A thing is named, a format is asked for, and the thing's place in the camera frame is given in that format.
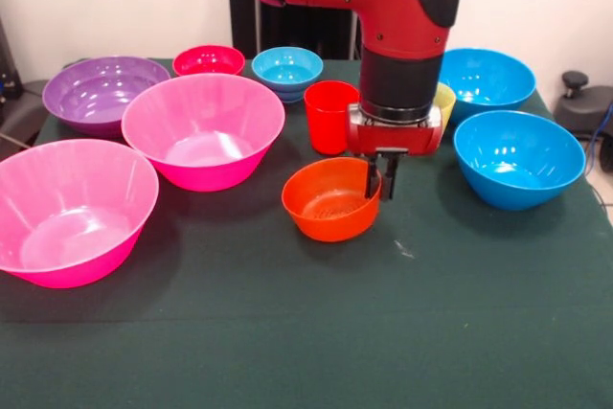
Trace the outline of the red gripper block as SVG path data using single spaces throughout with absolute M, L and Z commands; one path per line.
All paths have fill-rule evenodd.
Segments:
M 365 190 L 365 197 L 368 199 L 376 195 L 379 185 L 377 157 L 373 155 L 388 151 L 409 156 L 429 155 L 437 150 L 443 136 L 440 113 L 435 113 L 416 125 L 387 125 L 365 117 L 362 113 L 351 113 L 346 126 L 349 151 L 368 156 Z M 387 201 L 393 198 L 399 155 L 384 154 L 383 157 L 387 163 L 382 176 L 382 199 Z

